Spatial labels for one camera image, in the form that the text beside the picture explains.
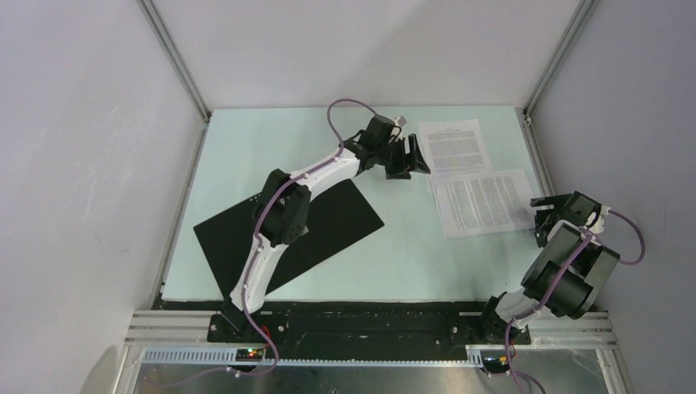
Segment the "sheet of paper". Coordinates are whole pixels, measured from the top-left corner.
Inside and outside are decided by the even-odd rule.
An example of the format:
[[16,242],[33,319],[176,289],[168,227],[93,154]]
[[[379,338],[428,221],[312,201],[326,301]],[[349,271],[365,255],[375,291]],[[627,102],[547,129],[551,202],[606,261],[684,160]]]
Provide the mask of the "sheet of paper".
[[433,190],[447,238],[534,227],[523,170],[440,177]]
[[443,176],[492,171],[478,119],[468,121],[421,122],[419,140],[433,179]]

